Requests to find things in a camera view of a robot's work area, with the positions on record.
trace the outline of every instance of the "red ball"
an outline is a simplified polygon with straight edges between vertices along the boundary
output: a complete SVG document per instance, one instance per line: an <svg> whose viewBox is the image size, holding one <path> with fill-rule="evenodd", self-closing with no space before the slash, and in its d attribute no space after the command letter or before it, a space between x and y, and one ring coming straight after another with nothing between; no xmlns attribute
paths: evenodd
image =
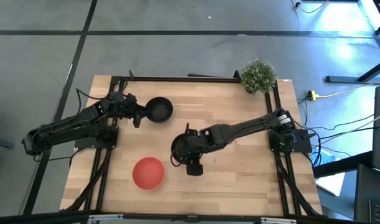
<svg viewBox="0 0 380 224"><path fill-rule="evenodd" d="M161 161L154 157L141 159L133 168L134 183L144 190L151 190L160 185L165 171Z"/></svg>

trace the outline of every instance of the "wooden surface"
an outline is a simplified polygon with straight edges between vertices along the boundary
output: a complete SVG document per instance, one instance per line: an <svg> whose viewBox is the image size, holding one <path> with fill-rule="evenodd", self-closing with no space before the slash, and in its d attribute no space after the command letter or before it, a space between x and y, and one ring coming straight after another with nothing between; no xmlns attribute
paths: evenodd
<svg viewBox="0 0 380 224"><path fill-rule="evenodd" d="M105 96L110 76L95 76L90 95ZM282 107L300 121L292 82L278 80ZM269 150L267 131L233 141L225 149L205 154L204 174L186 174L185 166L170 164L170 145L185 125L202 129L212 124L234 124L265 115L262 93L246 93L238 83L129 82L125 93L132 93L145 105L155 96L164 96L174 105L172 117L163 124L144 118L140 128L132 120L118 120L116 148L111 157L104 212L164 213L199 215L282 215L274 156ZM274 95L271 93L273 109ZM61 208L72 204L89 181L95 150L77 154L68 175ZM135 163L143 157L156 157L165 168L163 183L155 190L141 190L132 179ZM296 183L313 208L321 211L310 161L293 154ZM93 194L95 207L98 188ZM290 211L294 211L287 188Z"/></svg>

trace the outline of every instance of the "wooden table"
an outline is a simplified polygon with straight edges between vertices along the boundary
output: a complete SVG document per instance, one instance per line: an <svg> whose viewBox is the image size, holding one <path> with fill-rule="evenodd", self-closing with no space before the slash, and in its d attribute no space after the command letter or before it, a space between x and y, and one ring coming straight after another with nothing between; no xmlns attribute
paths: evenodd
<svg viewBox="0 0 380 224"><path fill-rule="evenodd" d="M110 76L95 76L90 95L105 96ZM282 107L300 121L291 80L278 80ZM145 105L155 96L164 96L174 105L172 117L163 124L144 118L140 128L132 120L118 120L118 142L112 152L102 212L162 213L198 215L282 215L277 171L269 149L267 131L235 140L225 149L203 155L204 174L186 174L185 166L170 164L170 145L185 125L202 129L212 124L234 124L267 114L262 93L246 93L239 83L132 82L132 93ZM88 106L94 100L88 100ZM62 198L67 208L89 181L95 150L77 154L72 162ZM132 179L135 163L143 157L156 157L165 168L163 183L155 190L141 190ZM293 153L292 163L298 188L313 208L322 212L310 161ZM288 187L290 211L293 202ZM95 208L98 188L93 192Z"/></svg>

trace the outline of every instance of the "green plant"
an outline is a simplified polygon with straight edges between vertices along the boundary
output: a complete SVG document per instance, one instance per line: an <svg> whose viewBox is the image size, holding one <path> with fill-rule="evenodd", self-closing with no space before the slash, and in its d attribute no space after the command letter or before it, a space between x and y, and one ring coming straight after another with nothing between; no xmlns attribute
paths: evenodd
<svg viewBox="0 0 380 224"><path fill-rule="evenodd" d="M241 84L248 93L267 93L276 82L276 71L268 62L256 59L239 71Z"/></svg>

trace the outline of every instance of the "yellow cable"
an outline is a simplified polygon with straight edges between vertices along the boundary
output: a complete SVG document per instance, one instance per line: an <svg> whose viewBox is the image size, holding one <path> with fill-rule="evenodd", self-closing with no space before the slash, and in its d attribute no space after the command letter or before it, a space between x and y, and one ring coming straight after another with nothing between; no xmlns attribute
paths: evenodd
<svg viewBox="0 0 380 224"><path fill-rule="evenodd" d="M351 89L348 89L348 90L343 90L343 91L340 91L340 92L337 92L337 93L332 93L332 94L326 95L326 96L316 94L315 97L316 98L328 98L328 97L331 97L331 96L336 96L336 95L339 95L339 94L342 94L342 93L346 93L346 92L351 91L351 90L356 90L356 89L361 88L361 87L366 87L366 86L369 86L369 85L372 85L372 84L375 84L375 83L378 83L378 82L380 82L380 80L372 82L372 83L368 83L368 84L365 84L365 85L362 85L362 86L357 86L355 88L351 88Z"/></svg>
<svg viewBox="0 0 380 224"><path fill-rule="evenodd" d="M329 0L326 0L326 1L325 1L320 7L316 8L316 9L314 9L313 11L310 11L310 12L305 11L300 5L299 5L298 7L299 7L304 13L313 13L313 12L315 12L315 11L321 9L322 6L324 6L328 1L329 1ZM294 4L294 6L296 6L296 1L295 1L295 0L292 0L292 4Z"/></svg>

